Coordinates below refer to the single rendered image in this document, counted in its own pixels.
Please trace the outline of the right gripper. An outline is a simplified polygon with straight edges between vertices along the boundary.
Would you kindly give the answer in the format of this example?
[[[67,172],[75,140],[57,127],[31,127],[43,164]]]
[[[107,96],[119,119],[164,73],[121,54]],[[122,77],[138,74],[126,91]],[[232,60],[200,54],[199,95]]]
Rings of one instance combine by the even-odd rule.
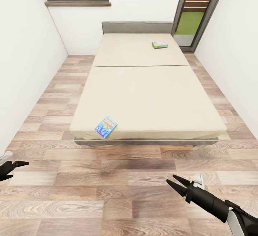
[[[175,182],[167,179],[166,181],[170,186],[172,186],[182,197],[186,197],[185,201],[190,203],[191,201],[206,210],[207,212],[211,213],[215,195],[209,193],[205,189],[202,190],[199,187],[193,186],[195,181],[190,183],[189,180],[184,179],[178,175],[173,174],[173,177],[176,178],[181,184],[185,187],[176,184]]]

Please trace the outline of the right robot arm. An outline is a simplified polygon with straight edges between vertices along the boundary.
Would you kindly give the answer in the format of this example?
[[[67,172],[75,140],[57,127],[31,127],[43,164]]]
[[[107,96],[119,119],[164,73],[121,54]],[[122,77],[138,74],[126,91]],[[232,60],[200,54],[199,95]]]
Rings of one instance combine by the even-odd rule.
[[[191,183],[178,175],[173,174],[173,177],[186,188],[169,179],[166,181],[182,197],[186,197],[186,202],[194,202],[223,223],[227,221],[233,236],[258,236],[258,216],[244,207],[240,207],[227,199],[223,201],[206,191],[203,173],[195,172],[194,181]],[[233,209],[229,210],[229,207]]]

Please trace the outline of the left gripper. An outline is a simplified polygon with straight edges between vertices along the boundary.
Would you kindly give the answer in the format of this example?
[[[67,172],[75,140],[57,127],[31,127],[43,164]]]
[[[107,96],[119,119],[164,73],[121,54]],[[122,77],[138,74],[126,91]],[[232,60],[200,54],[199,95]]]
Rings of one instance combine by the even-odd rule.
[[[0,181],[7,180],[12,178],[13,175],[8,175],[11,171],[13,171],[16,167],[29,165],[29,162],[25,161],[15,161],[12,164],[12,161],[7,161],[3,165],[0,166]]]

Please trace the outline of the board game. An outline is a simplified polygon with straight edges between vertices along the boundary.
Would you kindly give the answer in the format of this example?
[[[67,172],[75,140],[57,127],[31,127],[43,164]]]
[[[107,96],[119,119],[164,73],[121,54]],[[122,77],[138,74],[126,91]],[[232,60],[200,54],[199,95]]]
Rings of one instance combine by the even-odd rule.
[[[106,116],[104,120],[95,128],[95,130],[106,139],[108,135],[118,124],[109,116]]]
[[[166,48],[168,47],[168,43],[166,41],[156,41],[152,42],[154,48]]]

